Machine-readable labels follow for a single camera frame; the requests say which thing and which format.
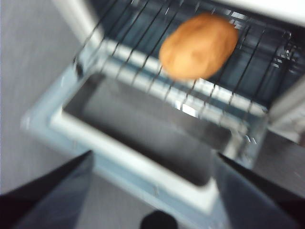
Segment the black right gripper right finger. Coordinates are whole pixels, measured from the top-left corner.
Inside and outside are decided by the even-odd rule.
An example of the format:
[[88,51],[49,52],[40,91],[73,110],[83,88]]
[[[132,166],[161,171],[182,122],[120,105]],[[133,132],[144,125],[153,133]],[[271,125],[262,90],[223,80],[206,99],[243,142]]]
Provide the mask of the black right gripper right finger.
[[234,229],[303,229],[305,199],[215,155],[215,180]]

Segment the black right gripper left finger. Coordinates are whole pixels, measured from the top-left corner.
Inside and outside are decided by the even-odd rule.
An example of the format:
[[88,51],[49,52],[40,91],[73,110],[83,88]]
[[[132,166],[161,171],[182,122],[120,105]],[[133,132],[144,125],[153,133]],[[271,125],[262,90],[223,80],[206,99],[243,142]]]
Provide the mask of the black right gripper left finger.
[[87,196],[93,152],[0,197],[2,229],[73,229]]

